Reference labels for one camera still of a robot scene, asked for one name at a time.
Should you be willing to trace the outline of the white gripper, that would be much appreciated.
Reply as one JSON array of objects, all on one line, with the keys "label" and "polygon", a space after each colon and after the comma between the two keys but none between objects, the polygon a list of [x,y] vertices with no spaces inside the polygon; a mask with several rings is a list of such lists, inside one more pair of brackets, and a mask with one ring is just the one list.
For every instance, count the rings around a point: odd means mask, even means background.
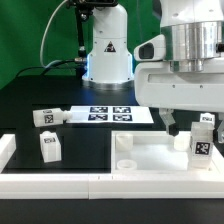
[{"label": "white gripper", "polygon": [[171,72],[166,62],[140,63],[134,86],[139,105],[160,108],[171,136],[178,135],[173,109],[219,112],[217,139],[224,144],[224,61],[206,61],[202,72],[191,73]]}]

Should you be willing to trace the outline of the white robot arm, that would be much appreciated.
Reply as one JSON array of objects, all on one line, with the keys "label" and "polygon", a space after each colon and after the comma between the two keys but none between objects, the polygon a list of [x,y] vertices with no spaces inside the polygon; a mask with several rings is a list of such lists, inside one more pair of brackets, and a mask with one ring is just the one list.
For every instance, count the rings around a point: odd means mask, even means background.
[{"label": "white robot arm", "polygon": [[224,143],[224,12],[220,0],[160,0],[160,34],[134,49],[137,102],[160,110],[216,112]]}]

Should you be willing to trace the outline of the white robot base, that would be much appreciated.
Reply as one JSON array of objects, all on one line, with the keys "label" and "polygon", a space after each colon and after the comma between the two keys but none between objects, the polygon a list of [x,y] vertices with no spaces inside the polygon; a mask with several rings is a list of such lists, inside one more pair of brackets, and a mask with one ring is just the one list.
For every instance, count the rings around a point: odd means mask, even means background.
[{"label": "white robot base", "polygon": [[93,10],[93,48],[87,56],[85,86],[102,90],[119,90],[133,86],[133,56],[127,48],[128,15],[125,8]]}]

